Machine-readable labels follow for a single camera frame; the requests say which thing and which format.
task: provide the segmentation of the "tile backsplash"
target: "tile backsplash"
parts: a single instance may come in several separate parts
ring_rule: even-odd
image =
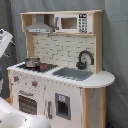
[[[95,37],[79,35],[34,34],[34,55],[40,57],[42,63],[76,67],[79,53],[88,50],[94,56]],[[87,69],[94,70],[88,55],[82,56],[87,61]]]

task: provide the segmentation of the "toy stove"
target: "toy stove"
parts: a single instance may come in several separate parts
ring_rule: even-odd
[[[53,69],[55,67],[58,67],[58,65],[41,63],[39,67],[34,67],[34,68],[29,68],[25,64],[22,64],[22,65],[17,66],[17,67],[25,69],[25,70],[32,70],[32,71],[44,73],[44,72],[49,71],[49,70],[51,70],[51,69]]]
[[[28,68],[21,64],[16,68],[38,73],[45,73],[57,65],[41,63],[39,67]],[[33,73],[11,71],[11,83],[13,91],[13,106],[28,114],[44,114],[44,79]]]

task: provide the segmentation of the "wooden play kitchen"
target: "wooden play kitchen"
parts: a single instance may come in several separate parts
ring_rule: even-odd
[[[23,62],[8,68],[11,104],[45,115],[52,128],[105,128],[106,86],[115,77],[102,71],[102,11],[28,12],[21,17],[27,57],[40,58],[41,65],[27,68]],[[78,70],[82,51],[83,70]],[[80,79],[85,72],[92,74]]]

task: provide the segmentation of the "oven window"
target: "oven window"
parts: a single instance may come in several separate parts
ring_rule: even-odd
[[[62,29],[77,29],[77,18],[61,18]]]
[[[19,110],[28,114],[37,115],[37,102],[19,95]]]

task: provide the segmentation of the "gray wall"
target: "gray wall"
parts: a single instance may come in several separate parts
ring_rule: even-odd
[[[102,9],[103,70],[116,77],[107,87],[107,120],[128,128],[128,0],[11,0],[18,62],[26,58],[20,12]]]
[[[10,33],[12,33],[12,23],[11,23],[11,8],[9,0],[1,0],[0,1],[0,29],[4,29]],[[2,90],[2,97],[8,98],[9,97],[9,88],[8,88],[8,72],[7,67],[14,64],[16,60],[14,60],[13,54],[15,52],[15,49],[9,45],[6,52],[10,55],[9,58],[2,57],[0,59],[0,67],[3,69],[3,77],[4,77],[4,83],[3,83],[3,90]]]

